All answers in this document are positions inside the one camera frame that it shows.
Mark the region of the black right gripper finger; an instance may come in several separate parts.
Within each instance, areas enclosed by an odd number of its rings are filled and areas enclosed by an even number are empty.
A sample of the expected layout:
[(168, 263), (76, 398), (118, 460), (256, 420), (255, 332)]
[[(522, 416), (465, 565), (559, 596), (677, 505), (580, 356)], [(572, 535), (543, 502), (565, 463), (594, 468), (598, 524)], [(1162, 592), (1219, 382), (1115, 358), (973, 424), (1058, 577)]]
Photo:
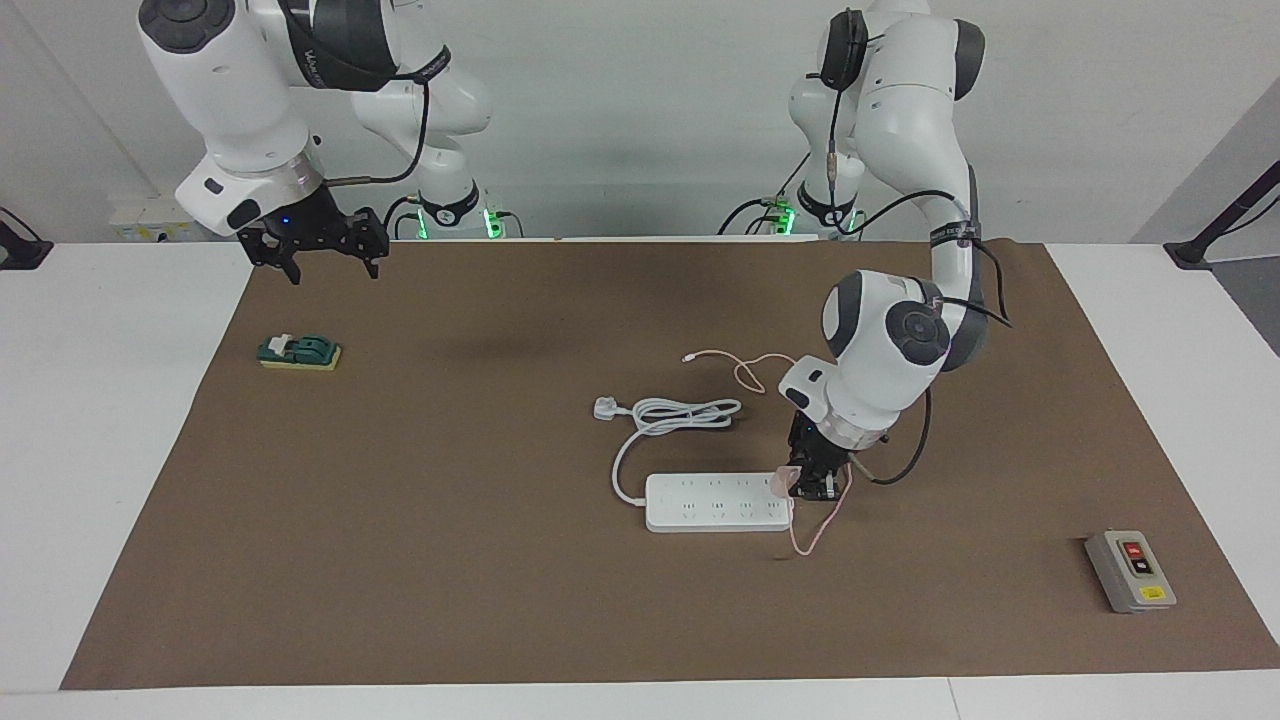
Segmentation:
[(260, 227), (239, 231), (239, 245), (255, 266), (270, 266), (282, 272), (293, 286), (301, 283), (301, 269), (294, 260), (294, 247), (282, 243)]
[(353, 214), (342, 217), (342, 223), (339, 252), (358, 259), (367, 275), (376, 281), (380, 277), (379, 263), (390, 252), (385, 223), (372, 208), (360, 208)]

